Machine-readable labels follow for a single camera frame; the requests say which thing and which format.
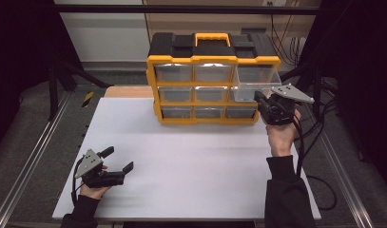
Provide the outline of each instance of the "white tabletop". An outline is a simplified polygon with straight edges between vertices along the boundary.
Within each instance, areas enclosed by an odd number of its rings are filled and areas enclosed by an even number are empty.
[[[114,146],[104,159],[108,171],[120,171],[129,162],[134,169],[124,185],[105,194],[95,218],[263,219],[271,178],[264,124],[160,124],[152,105],[151,98],[102,98],[98,104],[77,161],[89,148],[100,152]],[[296,160],[294,147],[292,152]],[[304,172],[302,178],[311,193]],[[71,181],[72,170],[54,219],[72,211]],[[310,200],[314,218],[320,219],[312,194]]]

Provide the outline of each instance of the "metal frame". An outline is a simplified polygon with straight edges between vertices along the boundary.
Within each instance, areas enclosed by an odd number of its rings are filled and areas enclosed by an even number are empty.
[[[332,15],[338,9],[236,6],[169,6],[169,5],[68,5],[38,4],[37,10],[88,13],[210,13],[210,14],[275,14],[275,15]]]
[[[46,5],[36,4],[31,6],[32,10],[52,10],[56,12],[79,12],[79,13],[201,13],[201,14],[275,14],[275,15],[332,15],[340,13],[338,9],[320,8],[274,8],[274,7],[233,7],[233,6],[159,6],[159,5]],[[65,96],[54,120],[48,123],[39,142],[35,145],[27,163],[12,186],[4,203],[0,207],[0,227],[4,227],[10,215],[20,199],[28,181],[35,169],[39,159],[54,132],[56,125],[63,115],[69,95]],[[339,186],[347,199],[356,223],[359,227],[374,227],[359,196],[351,183],[348,175],[339,162],[336,153],[327,136],[323,134],[323,144],[326,148],[328,159]]]

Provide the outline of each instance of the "black cable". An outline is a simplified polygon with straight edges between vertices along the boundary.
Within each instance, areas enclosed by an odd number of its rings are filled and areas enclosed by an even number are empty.
[[[300,124],[300,119],[296,115],[294,115],[295,119],[297,120],[297,123],[300,125],[300,131],[302,131],[302,125]]]
[[[326,113],[332,111],[332,110],[335,110],[335,108],[333,109],[328,109],[331,105],[334,105],[336,103],[335,100],[331,100],[330,102],[328,102],[325,107],[323,108],[323,111],[322,113],[320,114],[320,124],[321,124],[321,128],[318,132],[318,135],[314,138],[314,140],[312,140],[311,144],[309,145],[309,147],[306,149],[305,153],[304,153],[304,158],[308,155],[309,151],[311,150],[311,148],[314,146],[314,144],[316,143],[317,139],[319,138],[323,128],[324,128],[324,117],[326,115]]]
[[[276,30],[274,29],[274,19],[273,19],[273,14],[270,14],[270,17],[271,17],[271,41],[273,42],[275,51],[278,52],[278,53],[280,54],[282,60],[283,60],[287,65],[293,66],[294,64],[293,64],[292,59],[290,59],[290,58],[288,57],[287,53],[285,52],[284,47],[282,46],[282,42],[281,42],[281,40],[280,40],[280,37],[279,37],[279,35],[277,34]],[[287,62],[285,61],[285,58],[284,58],[284,56],[282,55],[280,49],[277,47],[276,43],[274,42],[273,32],[275,32],[276,35],[277,35],[277,39],[279,40],[279,42],[280,42],[280,44],[281,44],[282,51],[284,52],[285,57],[286,57],[291,63],[287,63]]]
[[[322,110],[322,113],[320,114],[319,121],[316,121],[316,122],[314,123],[314,125],[312,125],[312,127],[311,127],[306,133],[303,134],[303,138],[306,138],[306,137],[310,136],[310,135],[311,135],[311,134],[312,134],[312,133],[320,126],[320,124],[321,124],[320,120],[321,120],[321,118],[323,118],[323,116],[324,116],[325,114],[327,114],[327,113],[330,112],[330,111],[333,111],[333,110],[336,110],[336,109],[337,109],[336,107],[335,107],[335,108],[332,108],[332,109],[327,109],[327,108],[329,108],[331,105],[333,105],[334,103],[335,103],[335,100],[331,100],[331,101],[329,101],[329,102],[324,106],[324,108],[323,108],[323,110]],[[310,120],[311,118],[312,118],[312,116],[310,116],[310,117],[308,117],[308,118],[302,120],[302,122],[307,121],[307,120]]]
[[[336,207],[336,205],[338,204],[338,196],[337,196],[335,190],[333,189],[332,185],[330,185],[326,180],[323,180],[321,178],[317,178],[317,177],[314,177],[311,175],[306,175],[306,178],[320,181],[320,182],[324,183],[330,189],[330,191],[332,192],[333,198],[334,198],[332,205],[328,206],[328,207],[319,207],[318,206],[318,209],[320,209],[321,211],[333,210]]]
[[[303,159],[305,158],[305,154],[304,154],[304,147],[305,147],[305,144],[303,142],[303,137],[302,137],[302,129],[301,127],[299,126],[299,124],[294,120],[294,118],[291,117],[291,121],[293,122],[294,124],[294,127],[297,128],[297,131],[299,132],[299,135],[300,135],[300,148],[299,148],[299,153],[298,153],[298,161],[297,161],[297,177],[300,177],[300,171],[302,169],[302,163],[303,163]]]
[[[290,24],[290,21],[291,21],[292,16],[293,16],[293,15],[290,15],[290,17],[288,18],[287,24],[285,25],[284,32],[282,33],[282,39],[284,39],[285,32],[286,32],[287,29],[288,29],[288,25]]]
[[[80,189],[80,188],[81,188],[83,185],[84,185],[84,183],[80,184],[80,186],[78,186],[78,188],[77,188],[77,189],[75,189],[75,191],[77,192],[77,191],[78,191],[78,189]]]
[[[296,58],[297,58],[297,65],[300,63],[300,37],[297,37],[297,52],[296,52]]]
[[[301,122],[303,123],[303,122],[307,122],[307,121],[309,121],[309,120],[312,120],[312,116],[309,116],[309,117],[307,117],[307,118],[301,120]]]
[[[294,42],[294,38],[291,38],[291,42],[290,42],[290,58],[291,59],[294,59],[295,60],[295,58],[293,58],[293,55],[295,56],[295,53],[294,53],[294,46],[295,46],[295,44],[294,44],[295,42]]]
[[[79,161],[77,161],[77,163],[75,164],[75,167],[74,167],[74,171],[73,171],[73,175],[72,175],[72,192],[71,192],[71,199],[72,199],[72,204],[75,204],[77,203],[77,189],[75,189],[75,173],[77,172],[78,170],[78,167],[80,166],[81,162],[83,161],[83,158],[81,158]]]

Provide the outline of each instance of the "yellow storage organizer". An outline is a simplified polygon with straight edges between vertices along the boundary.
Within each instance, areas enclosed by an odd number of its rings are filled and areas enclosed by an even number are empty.
[[[156,33],[146,62],[163,124],[253,124],[255,90],[281,85],[281,61],[265,33]]]

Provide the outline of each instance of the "gray floor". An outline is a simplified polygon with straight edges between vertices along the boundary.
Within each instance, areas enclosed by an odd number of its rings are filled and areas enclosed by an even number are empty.
[[[106,82],[116,85],[146,85],[145,74],[138,68],[128,72],[99,69],[91,71],[91,74],[99,75],[106,79]],[[99,98],[105,93],[104,89],[91,85],[85,80],[77,78],[77,82],[79,86],[74,92],[70,92],[68,107],[48,142],[24,194],[12,212],[8,227],[37,227],[36,223],[41,225],[44,223],[46,227],[52,227],[53,223],[60,222],[51,218],[57,197],[65,184],[79,146],[83,142],[83,134],[87,133],[87,126]],[[88,107],[82,107],[85,96],[90,91],[94,91],[90,104]],[[331,97],[323,93],[322,99],[327,102]],[[42,83],[25,91],[22,94],[22,100],[16,118],[0,144],[0,205],[48,123],[48,84]],[[307,119],[309,113],[304,107],[301,107],[300,111],[304,120],[302,127],[306,129],[312,125],[312,121]],[[359,161],[356,147],[342,119],[335,111],[326,115],[324,132],[338,154],[352,184],[356,187],[375,227],[387,227],[387,187],[371,163]],[[315,135],[314,133],[308,137],[306,144],[309,145]],[[326,160],[320,140],[306,158],[304,170],[307,175],[329,182],[338,195],[338,204],[333,210],[320,211],[322,219],[318,221],[318,226],[358,227],[347,200],[341,193],[334,172]],[[331,205],[333,197],[325,185],[317,180],[310,180],[310,184],[318,206]]]

